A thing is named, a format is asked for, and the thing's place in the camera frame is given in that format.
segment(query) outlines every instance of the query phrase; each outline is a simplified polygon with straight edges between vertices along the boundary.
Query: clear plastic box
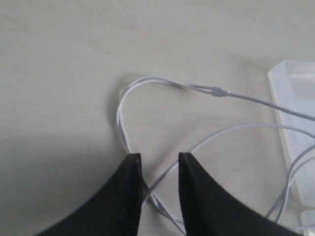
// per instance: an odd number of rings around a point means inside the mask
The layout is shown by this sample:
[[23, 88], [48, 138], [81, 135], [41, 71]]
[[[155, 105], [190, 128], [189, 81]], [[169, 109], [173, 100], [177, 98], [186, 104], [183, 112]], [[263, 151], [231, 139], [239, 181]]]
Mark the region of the clear plastic box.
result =
[[[315, 116], [315, 62], [284, 60], [269, 72], [274, 102], [291, 110]], [[315, 122], [277, 112], [278, 122], [315, 133]], [[315, 140], [289, 130], [281, 131], [283, 149], [288, 166]], [[305, 158], [314, 157], [315, 151]], [[315, 224], [315, 161], [309, 162], [299, 172], [292, 186], [295, 202], [300, 209], [302, 225]], [[314, 236], [315, 228], [306, 230]]]

